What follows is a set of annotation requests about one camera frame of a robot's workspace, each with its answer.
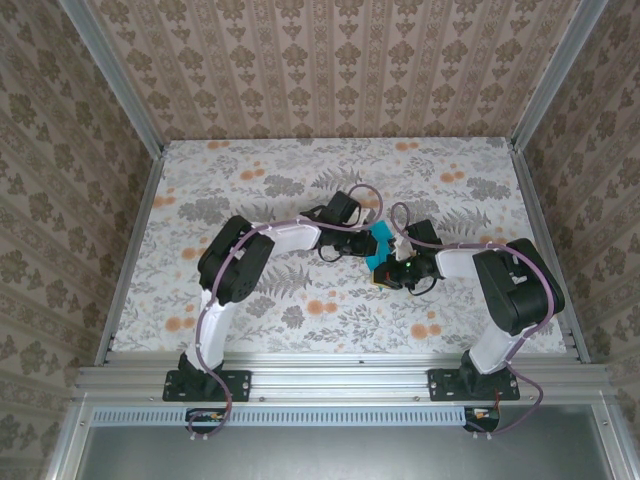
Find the teal cloth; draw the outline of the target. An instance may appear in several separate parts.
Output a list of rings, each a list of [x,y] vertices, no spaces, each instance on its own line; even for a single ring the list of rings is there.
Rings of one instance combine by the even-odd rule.
[[[365,263],[372,275],[371,283],[382,291],[386,288],[384,275],[387,270],[388,256],[392,254],[394,235],[385,221],[378,221],[370,231],[377,242],[377,247],[373,255],[365,258]]]

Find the black connector box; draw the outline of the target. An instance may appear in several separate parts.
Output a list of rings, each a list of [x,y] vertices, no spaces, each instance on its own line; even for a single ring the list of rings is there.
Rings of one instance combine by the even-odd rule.
[[[464,409],[465,425],[463,428],[471,433],[492,433],[498,427],[500,411],[498,407],[466,407]]]
[[[225,408],[191,408],[185,413],[185,428],[192,436],[211,436],[225,423]]]

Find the grey metal panel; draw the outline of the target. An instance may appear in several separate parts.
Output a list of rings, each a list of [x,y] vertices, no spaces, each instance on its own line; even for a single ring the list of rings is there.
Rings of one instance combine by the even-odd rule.
[[[77,480],[613,480],[587,423],[473,438],[437,427],[101,427]]]

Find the aluminium table side rail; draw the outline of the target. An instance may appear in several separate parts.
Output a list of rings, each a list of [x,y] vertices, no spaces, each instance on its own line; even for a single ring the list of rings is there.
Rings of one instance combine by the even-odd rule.
[[[589,364],[591,363],[591,358],[584,340],[584,335],[581,331],[524,153],[515,147],[511,148],[510,153],[524,206],[526,207],[531,229],[537,243],[537,249],[558,282],[565,297],[565,308],[556,315],[556,318],[562,332],[567,354],[570,358],[574,358],[580,363]]]
[[[157,188],[161,180],[164,168],[164,159],[159,158],[152,162],[149,178],[141,199],[140,208],[133,226],[129,245],[127,247],[124,263],[120,271],[119,279],[114,291],[114,296],[109,308],[100,344],[94,360],[94,365],[101,367],[105,364],[112,342],[118,331],[121,315],[124,309],[127,292],[139,256],[144,232],[152,210]]]

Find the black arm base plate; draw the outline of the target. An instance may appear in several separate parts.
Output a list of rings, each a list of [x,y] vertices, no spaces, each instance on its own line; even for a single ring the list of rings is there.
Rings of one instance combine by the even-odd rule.
[[[247,402],[252,374],[248,370],[228,370],[218,373],[229,390],[231,399]],[[162,393],[165,402],[224,402],[223,387],[211,375],[196,370],[171,370],[167,373]]]
[[[431,369],[427,377],[430,399],[434,402],[520,399],[516,377],[507,369],[489,375],[467,375],[460,369]]]

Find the aluminium cross rail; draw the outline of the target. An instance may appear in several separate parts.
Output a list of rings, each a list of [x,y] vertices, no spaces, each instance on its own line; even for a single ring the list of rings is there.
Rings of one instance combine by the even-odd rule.
[[[165,377],[178,356],[170,352],[111,352],[103,365],[81,369],[73,401],[159,405]],[[228,370],[252,373],[250,404],[403,405],[428,402],[427,373],[456,368],[457,354],[228,353]],[[514,369],[538,383],[546,405],[591,404],[614,390],[605,366],[575,355],[524,354]]]

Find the aluminium frame post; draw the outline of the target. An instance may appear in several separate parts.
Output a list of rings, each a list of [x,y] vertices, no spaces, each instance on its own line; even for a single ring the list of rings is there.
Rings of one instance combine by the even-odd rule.
[[[99,25],[86,0],[59,0],[81,39],[85,43],[94,62],[123,108],[131,125],[151,159],[157,161],[162,156],[164,141],[153,125],[141,96],[136,92],[126,71],[125,63],[117,58],[105,30]]]
[[[607,3],[608,0],[580,0],[511,136],[516,152],[522,152],[531,140]]]

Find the aluminium lower frame bar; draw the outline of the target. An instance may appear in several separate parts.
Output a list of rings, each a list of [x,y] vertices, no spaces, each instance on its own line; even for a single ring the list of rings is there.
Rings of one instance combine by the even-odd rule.
[[[91,429],[93,407],[72,403],[62,423],[45,480],[76,480]]]
[[[594,403],[591,408],[612,480],[633,480],[621,433],[612,410],[606,403]]]

